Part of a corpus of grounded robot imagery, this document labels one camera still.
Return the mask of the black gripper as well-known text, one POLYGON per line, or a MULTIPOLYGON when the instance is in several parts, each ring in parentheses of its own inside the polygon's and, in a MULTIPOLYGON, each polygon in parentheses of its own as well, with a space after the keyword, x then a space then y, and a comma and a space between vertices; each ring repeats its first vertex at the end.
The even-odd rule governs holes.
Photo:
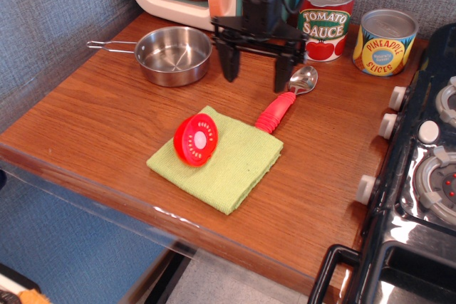
POLYGON ((289 82, 296 56, 306 54, 306 35, 282 19, 284 0, 242 0, 239 16, 216 16, 213 40, 224 78, 233 82, 239 73, 240 51, 278 56, 274 92, 289 82))

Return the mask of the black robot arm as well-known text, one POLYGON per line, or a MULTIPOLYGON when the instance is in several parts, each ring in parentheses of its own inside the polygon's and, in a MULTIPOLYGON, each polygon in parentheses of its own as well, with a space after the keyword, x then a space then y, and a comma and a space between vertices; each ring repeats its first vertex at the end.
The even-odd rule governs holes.
POLYGON ((308 36, 287 24, 282 11, 297 14, 303 2, 290 8, 286 0, 242 0, 241 15, 215 16, 213 41, 225 79, 238 76, 242 51, 255 53, 276 59, 274 91, 283 91, 294 66, 304 62, 308 36))

